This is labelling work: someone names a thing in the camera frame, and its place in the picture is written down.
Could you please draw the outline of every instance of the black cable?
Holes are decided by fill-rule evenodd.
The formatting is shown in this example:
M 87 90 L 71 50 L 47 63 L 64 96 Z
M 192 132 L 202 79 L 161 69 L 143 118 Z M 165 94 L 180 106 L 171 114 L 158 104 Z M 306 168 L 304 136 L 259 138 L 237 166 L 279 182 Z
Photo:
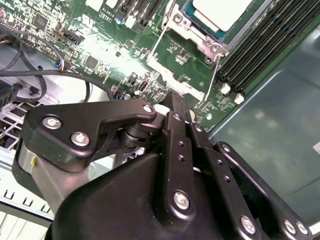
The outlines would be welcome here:
M 106 92 L 110 101 L 114 99 L 114 95 L 107 85 L 102 83 L 102 81 L 96 80 L 94 78 L 79 75 L 73 72 L 61 72 L 59 70 L 36 70 L 36 71 L 0 71 L 0 77 L 22 77 L 22 76 L 45 76 L 45 75 L 56 75 L 56 76 L 65 76 L 75 79 L 80 79 L 85 82 L 91 83 L 98 88 Z
M 22 62 L 24 63 L 24 65 L 30 70 L 30 71 L 35 71 L 37 70 L 31 63 L 30 61 L 27 59 L 26 55 L 25 55 L 25 52 L 22 50 L 21 52 L 21 56 L 20 56 Z M 47 83 L 46 83 L 46 80 L 44 79 L 43 76 L 41 75 L 35 75 L 34 76 L 39 85 L 40 85 L 40 90 L 41 90 L 41 95 L 39 97 L 36 97 L 36 98 L 24 98 L 24 97 L 19 97 L 17 96 L 15 98 L 15 101 L 17 102 L 22 102 L 22 103 L 35 103 L 35 102 L 38 102 L 40 99 L 42 99 L 46 93 L 47 93 Z
M 85 98 L 83 100 L 84 103 L 87 103 L 89 101 L 91 95 L 91 90 L 90 90 L 90 83 L 89 82 L 85 82 Z
M 9 34 L 1 34 L 0 35 L 0 39 L 2 38 L 5 38 L 7 37 Z M 18 40 L 18 45 L 21 46 L 18 48 L 17 52 L 16 52 L 16 55 L 14 56 L 14 58 L 11 60 L 11 62 L 3 69 L 1 69 L 0 71 L 5 71 L 5 70 L 8 70 L 10 68 L 12 68 L 19 60 L 21 54 L 22 54 L 22 51 L 23 51 L 23 48 L 22 48 L 22 41 L 20 38 L 18 38 L 17 36 L 13 35 L 17 40 Z

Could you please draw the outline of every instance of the green circuit board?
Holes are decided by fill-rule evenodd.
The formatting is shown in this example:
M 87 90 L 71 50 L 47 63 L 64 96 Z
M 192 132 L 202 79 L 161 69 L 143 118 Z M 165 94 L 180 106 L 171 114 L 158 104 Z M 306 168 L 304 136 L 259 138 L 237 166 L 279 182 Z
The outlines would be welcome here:
M 70 63 L 73 72 L 100 79 L 113 93 L 122 88 L 123 95 L 129 94 L 132 99 L 144 99 L 151 104 L 160 103 L 170 88 L 162 76 L 150 68 L 146 61 L 162 32 L 161 24 L 168 0 L 161 2 L 159 11 L 143 33 L 137 33 L 136 26 L 128 28 L 115 20 L 121 7 L 120 0 L 115 8 L 109 7 L 106 0 L 89 2 L 91 3 L 88 4 L 88 0 L 0 0 L 0 8 L 6 13 L 6 23 L 14 29 L 29 31 L 48 40 Z M 100 7 L 93 7 L 93 2 L 101 2 L 101 5 L 98 3 Z M 177 4 L 183 5 L 184 2 L 186 1 L 178 0 Z M 261 5 L 264 1 L 257 0 L 257 2 Z M 252 15 L 253 12 L 245 13 L 248 19 Z M 258 19 L 256 24 L 252 24 L 246 36 L 257 27 L 259 21 Z M 275 67 L 275 63 L 282 60 L 319 22 L 319 18 L 316 17 L 283 53 L 279 52 L 278 57 L 272 61 L 273 65 L 270 66 Z M 65 30 L 83 36 L 83 43 L 76 45 L 65 41 L 60 34 Z M 41 41 L 32 37 L 28 37 L 27 40 L 26 45 L 54 58 L 54 53 Z M 155 49 L 155 56 L 162 66 L 173 73 L 177 81 L 187 82 L 203 93 L 208 91 L 215 65 L 206 63 L 205 56 L 193 42 L 169 30 Z M 245 89 L 245 93 L 252 91 L 272 67 L 260 74 Z M 136 76 L 135 84 L 129 83 L 132 76 Z M 143 81 L 148 82 L 147 87 L 144 91 L 138 91 Z M 189 106 L 195 110 L 197 122 L 207 132 L 237 106 L 233 97 L 223 95 L 219 87 L 220 85 L 215 85 L 208 100 L 204 102 L 189 94 L 184 96 Z

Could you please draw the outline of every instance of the silver screw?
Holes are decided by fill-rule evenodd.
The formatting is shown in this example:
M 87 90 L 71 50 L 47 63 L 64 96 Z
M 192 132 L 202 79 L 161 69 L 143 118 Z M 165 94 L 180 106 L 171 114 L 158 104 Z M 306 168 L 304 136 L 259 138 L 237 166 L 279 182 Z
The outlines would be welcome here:
M 59 129 L 59 128 L 61 128 L 61 126 L 62 126 L 61 121 L 60 121 L 58 118 L 53 117 L 53 116 L 45 117 L 45 118 L 42 120 L 42 124 L 43 124 L 46 128 L 48 128 L 48 129 L 53 129 L 53 130 Z
M 215 53 L 216 51 L 218 51 L 218 49 L 219 49 L 219 47 L 218 47 L 217 45 L 212 45 L 212 46 L 211 46 L 211 51 L 212 51 L 213 53 Z
M 212 119 L 212 114 L 210 114 L 210 113 L 207 114 L 207 115 L 205 116 L 205 118 L 210 121 L 210 120 Z
M 181 191 L 176 191 L 173 195 L 173 200 L 175 204 L 178 206 L 178 208 L 182 210 L 186 210 L 190 206 L 190 202 L 188 197 L 182 193 Z
M 230 148 L 227 145 L 223 144 L 222 147 L 226 152 L 230 152 Z
M 88 146 L 90 143 L 88 135 L 86 135 L 83 132 L 75 132 L 71 136 L 71 142 L 73 142 L 75 145 L 79 147 L 85 147 Z
M 143 105 L 143 109 L 148 113 L 152 113 L 152 108 L 148 105 Z
M 181 23 L 184 17 L 180 14 L 176 14 L 173 16 L 173 21 L 177 24 Z
M 242 226 L 244 227 L 244 229 L 248 233 L 250 233 L 250 234 L 256 233 L 255 225 L 252 223 L 252 221 L 247 216 L 242 216 L 240 220 L 241 220 Z
M 297 222 L 296 222 L 296 225 L 298 226 L 298 229 L 299 229 L 304 235 L 308 235 L 308 230 L 305 228 L 305 226 L 304 226 L 301 222 L 297 221 Z
M 201 127 L 200 127 L 200 126 L 198 126 L 198 125 L 195 125 L 195 129 L 196 129 L 198 132 L 202 132 Z
M 291 234 L 296 234 L 296 229 L 295 227 L 291 224 L 291 222 L 289 222 L 288 220 L 284 220 L 283 221 L 286 229 L 289 231 L 289 233 Z
M 178 121 L 181 121 L 181 117 L 178 115 L 178 114 L 173 114 L 173 117 L 178 120 Z

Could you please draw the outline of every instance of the microchip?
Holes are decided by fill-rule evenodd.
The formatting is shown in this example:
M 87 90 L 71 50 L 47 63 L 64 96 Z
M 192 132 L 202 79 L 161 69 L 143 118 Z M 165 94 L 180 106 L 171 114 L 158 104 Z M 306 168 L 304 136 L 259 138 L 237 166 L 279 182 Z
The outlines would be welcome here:
M 95 59 L 93 56 L 88 56 L 88 58 L 85 61 L 85 66 L 90 68 L 90 69 L 95 69 L 96 66 L 98 65 L 98 60 Z
M 41 14 L 37 13 L 33 20 L 33 25 L 42 31 L 46 30 L 48 19 L 42 16 Z

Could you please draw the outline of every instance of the black memory slot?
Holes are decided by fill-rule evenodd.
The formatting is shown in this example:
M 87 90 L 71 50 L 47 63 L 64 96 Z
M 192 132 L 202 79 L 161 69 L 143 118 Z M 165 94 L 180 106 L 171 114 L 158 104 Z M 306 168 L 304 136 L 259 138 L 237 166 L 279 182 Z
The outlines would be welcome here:
M 127 15 L 134 6 L 134 2 L 135 0 L 126 0 L 121 6 L 121 11 Z
M 145 14 L 142 16 L 140 20 L 138 33 L 141 34 L 145 30 L 146 26 L 151 21 L 152 17 L 155 15 L 158 8 L 160 7 L 162 1 L 163 0 L 154 0 L 154 2 L 148 6 L 148 9 L 146 10 Z
M 153 2 L 153 4 L 151 4 L 146 13 L 144 14 L 142 20 L 141 20 L 141 24 L 144 26 L 147 26 L 148 23 L 151 21 L 152 17 L 155 15 L 156 11 L 158 10 L 158 8 L 160 7 L 162 0 L 155 0 Z
M 252 83 L 252 81 L 255 80 L 256 77 L 265 69 L 265 67 L 279 55 L 279 52 L 283 51 L 283 49 L 286 48 L 288 44 L 290 44 L 295 39 L 295 37 L 300 34 L 318 14 L 320 14 L 319 3 L 318 6 L 314 8 L 313 11 L 310 12 L 310 14 L 307 15 L 307 21 L 301 21 L 297 28 L 290 31 L 290 34 L 286 36 L 285 41 L 283 41 L 281 45 L 279 45 L 274 51 L 272 51 L 272 55 L 268 58 L 267 61 L 262 62 L 263 64 L 261 64 L 255 71 L 253 71 L 248 77 L 246 77 L 248 79 L 245 81 L 245 83 L 239 86 L 239 89 L 244 90 L 245 88 L 247 88 Z
M 255 64 L 248 65 L 248 67 L 244 67 L 242 71 L 240 71 L 240 74 L 237 74 L 234 76 L 234 78 L 237 79 L 236 84 L 234 85 L 235 88 L 241 89 L 243 88 L 243 83 L 246 85 L 248 77 L 253 73 L 253 71 L 256 71 L 257 68 L 260 65 L 266 66 L 266 62 L 269 59 L 269 56 L 272 55 L 272 53 L 275 51 L 275 49 L 278 49 L 278 45 L 283 46 L 284 42 L 286 42 L 286 38 L 288 34 L 291 32 L 291 29 L 294 30 L 295 25 L 298 22 L 301 22 L 301 19 L 306 18 L 306 14 L 311 10 L 310 6 L 314 6 L 314 1 L 305 1 L 304 3 L 307 3 L 299 9 L 298 14 L 296 12 L 291 12 L 290 19 L 287 19 L 288 21 L 285 21 L 278 30 L 278 33 L 276 36 L 269 38 L 269 42 L 261 48 L 262 52 L 259 50 L 259 52 L 255 55 L 253 55 L 249 62 L 254 61 Z
M 272 41 L 271 38 L 274 37 L 272 35 L 277 34 L 277 31 L 281 29 L 283 23 L 287 21 L 287 19 L 292 15 L 291 13 L 296 8 L 297 5 L 293 2 L 289 3 L 285 8 L 283 8 L 278 13 L 277 17 L 269 23 L 268 28 L 262 30 L 262 33 L 259 37 L 257 37 L 255 44 L 251 46 L 250 51 L 247 51 L 245 56 L 243 56 L 243 61 L 239 62 L 232 71 L 228 71 L 227 75 L 233 84 L 238 84 L 236 79 L 239 78 L 236 77 L 243 72 L 243 69 L 246 69 L 248 66 L 250 66 L 251 61 L 259 54 L 261 50 L 265 48 L 265 45 L 267 45 L 269 41 Z
M 253 43 L 257 40 L 257 37 L 263 32 L 270 22 L 277 16 L 277 13 L 281 11 L 285 5 L 292 2 L 292 0 L 283 0 L 278 2 L 272 10 L 270 10 L 266 17 L 262 20 L 262 22 L 256 27 L 255 30 L 251 32 L 251 34 L 246 38 L 246 40 L 241 43 L 241 45 L 234 51 L 234 53 L 229 56 L 226 63 L 223 64 L 221 71 L 222 75 L 227 74 L 226 71 L 232 69 L 237 65 L 238 60 L 242 59 L 244 53 L 250 49 Z

